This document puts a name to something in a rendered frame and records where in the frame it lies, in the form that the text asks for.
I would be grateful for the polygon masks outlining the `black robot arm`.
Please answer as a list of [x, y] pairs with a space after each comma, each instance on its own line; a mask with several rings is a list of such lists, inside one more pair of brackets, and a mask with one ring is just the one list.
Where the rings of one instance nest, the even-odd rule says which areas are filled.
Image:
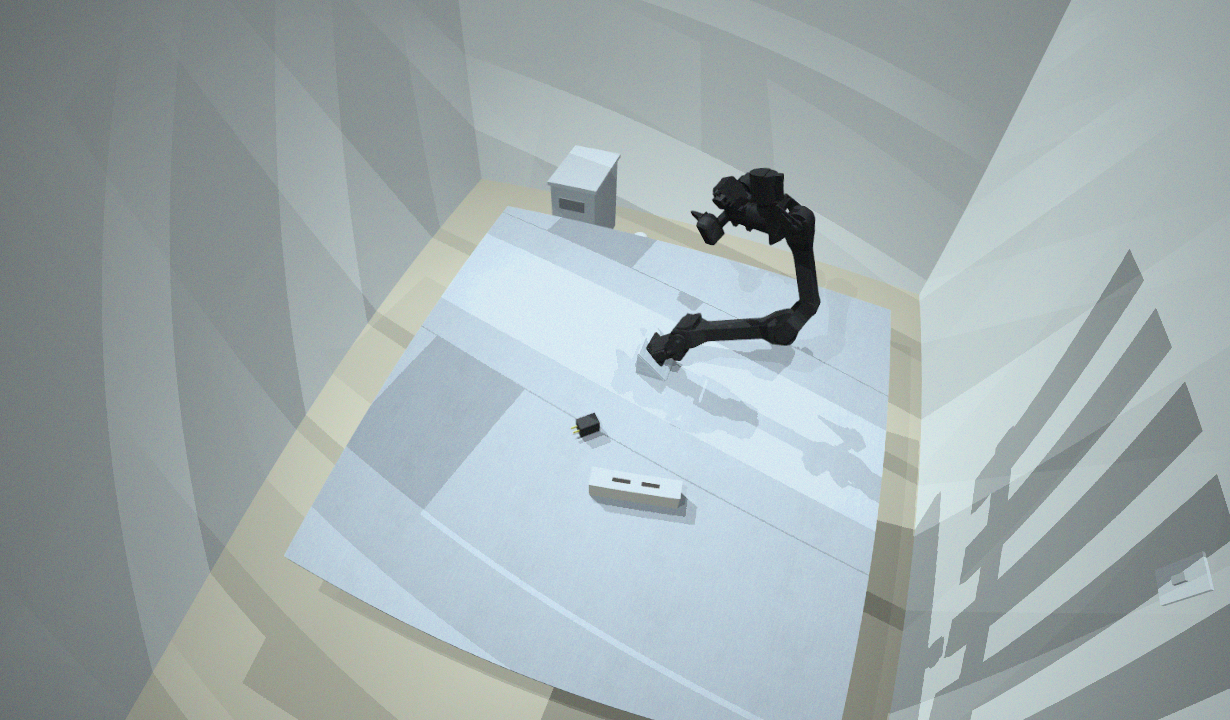
[[756, 231], [769, 234], [770, 246], [787, 238], [795, 258], [800, 300], [790, 309], [785, 306], [763, 318], [707, 322], [701, 313], [685, 314], [672, 334], [661, 336], [656, 332], [649, 340], [646, 348], [659, 366], [664, 366], [670, 357], [673, 361], [681, 361], [689, 348], [708, 341], [765, 340], [770, 345], [792, 345], [808, 319], [819, 311], [819, 283], [815, 279], [815, 258], [813, 258], [813, 234], [815, 234], [813, 210], [801, 206], [788, 193], [784, 194], [784, 174], [779, 174], [779, 170], [749, 170], [749, 186], [752, 194], [734, 176], [721, 178], [712, 190], [713, 202], [721, 210], [733, 214], [743, 210], [744, 202], [755, 201], [748, 210], [748, 224]]

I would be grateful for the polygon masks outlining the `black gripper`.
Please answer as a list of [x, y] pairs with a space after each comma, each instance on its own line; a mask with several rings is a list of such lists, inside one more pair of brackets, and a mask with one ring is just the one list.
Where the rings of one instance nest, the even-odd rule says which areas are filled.
[[[749, 186], [749, 172], [744, 174], [744, 176], [740, 176], [740, 178], [738, 178], [738, 182], [744, 188], [747, 188], [747, 192], [749, 194], [752, 194], [752, 186]], [[724, 234], [723, 226], [728, 224], [728, 222], [731, 222], [731, 225], [734, 226], [739, 224], [747, 225], [747, 231], [752, 233], [752, 226], [749, 226], [748, 224], [747, 215], [749, 208], [752, 208], [753, 204], [755, 204], [755, 201], [747, 201], [743, 204], [744, 206], [743, 210], [737, 210], [737, 213], [733, 214], [726, 213], [726, 210], [723, 210], [723, 213], [721, 213], [720, 217], [717, 218], [713, 217], [713, 214], [708, 213], [708, 210], [705, 210], [705, 214], [699, 213], [699, 210], [691, 210], [691, 214], [697, 220], [696, 224], [697, 231], [699, 234], [701, 234], [705, 242], [708, 242], [708, 245], [713, 245], [713, 242], [717, 242], [721, 240], [721, 238], [723, 238]]]

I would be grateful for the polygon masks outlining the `black two-prong plug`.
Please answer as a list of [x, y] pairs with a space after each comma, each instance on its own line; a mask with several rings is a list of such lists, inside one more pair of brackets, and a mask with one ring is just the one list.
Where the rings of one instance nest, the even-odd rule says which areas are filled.
[[581, 437], [589, 436], [592, 433], [595, 433], [597, 430], [600, 430], [600, 420], [597, 418], [597, 414], [581, 416], [581, 418], [577, 418], [574, 421], [577, 421], [577, 427], [571, 427], [569, 430], [573, 428], [577, 430], [573, 430], [573, 432], [571, 433], [578, 432]]

